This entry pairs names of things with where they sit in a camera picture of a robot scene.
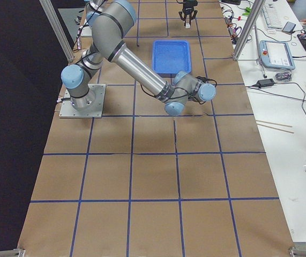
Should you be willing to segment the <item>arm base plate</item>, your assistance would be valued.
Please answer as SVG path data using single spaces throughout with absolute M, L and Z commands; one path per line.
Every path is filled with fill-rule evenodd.
M 72 98 L 65 90 L 59 117 L 60 118 L 101 118 L 106 94 L 106 84 L 88 84 L 89 92 L 83 98 Z

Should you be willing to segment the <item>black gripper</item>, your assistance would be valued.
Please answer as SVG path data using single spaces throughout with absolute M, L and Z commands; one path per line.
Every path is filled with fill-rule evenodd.
M 197 10 L 194 9 L 195 6 L 198 5 L 197 0 L 184 0 L 178 2 L 178 4 L 182 4 L 182 11 L 179 11 L 179 17 L 186 25 L 186 18 L 189 17 L 189 26 L 191 26 L 192 21 L 196 18 Z

